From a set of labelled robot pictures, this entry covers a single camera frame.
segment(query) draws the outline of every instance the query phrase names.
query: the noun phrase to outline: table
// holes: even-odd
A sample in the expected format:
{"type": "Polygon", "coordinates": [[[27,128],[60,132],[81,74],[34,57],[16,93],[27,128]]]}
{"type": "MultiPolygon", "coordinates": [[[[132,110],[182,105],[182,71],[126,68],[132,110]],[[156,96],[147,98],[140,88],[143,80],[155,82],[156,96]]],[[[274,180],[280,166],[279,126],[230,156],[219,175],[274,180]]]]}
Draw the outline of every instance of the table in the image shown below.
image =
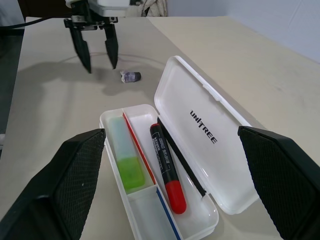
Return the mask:
{"type": "MultiPolygon", "coordinates": [[[[119,70],[112,70],[106,55],[103,31],[83,33],[92,54],[93,74],[88,74],[76,57],[69,30],[61,19],[50,19],[25,30],[0,160],[0,217],[7,212],[28,181],[52,159],[63,141],[99,127],[101,113],[139,104],[154,106],[154,94],[170,56],[183,57],[254,126],[274,131],[277,129],[272,128],[272,121],[282,118],[282,107],[289,104],[286,101],[279,103],[281,95],[287,96],[286,91],[291,91],[293,87],[303,87],[301,91],[305,88],[309,90],[312,87],[310,76],[320,76],[319,66],[317,68],[315,63],[311,64],[307,59],[300,62],[290,60],[292,56],[302,57],[256,35],[228,17],[184,20],[127,18],[120,19],[116,30],[119,40],[117,68],[141,72],[143,79],[140,82],[121,83],[119,70]],[[190,35],[197,36],[205,44],[192,44],[194,39],[190,40],[190,35]],[[261,48],[265,48],[270,55],[272,52],[272,57],[279,58],[278,67],[268,54],[264,55],[267,60],[263,61],[261,52],[255,53],[261,48]],[[288,67],[283,70],[281,66],[285,64],[288,67]],[[298,77],[292,81],[294,86],[285,82],[288,77],[294,76],[291,73],[293,70],[306,79],[306,86],[298,83],[298,77]],[[269,95],[277,104],[276,110],[271,111],[273,101],[263,101],[276,88],[270,85],[268,77],[277,79],[277,71],[281,72],[283,81],[278,86],[279,94],[269,95]]],[[[309,105],[311,98],[318,99],[313,91],[307,100],[301,99],[301,102],[304,101],[310,111],[313,110],[309,107],[314,107],[316,114],[319,107],[309,105]]],[[[287,125],[281,121],[279,124],[289,131],[302,123],[300,120],[287,125]]],[[[290,131],[287,136],[296,133],[290,131]]],[[[307,152],[312,157],[317,153],[307,152]]],[[[259,200],[241,214],[229,216],[220,210],[219,215],[215,232],[205,239],[281,239],[259,200]]],[[[134,239],[105,151],[96,194],[81,239],[134,239]]]]}

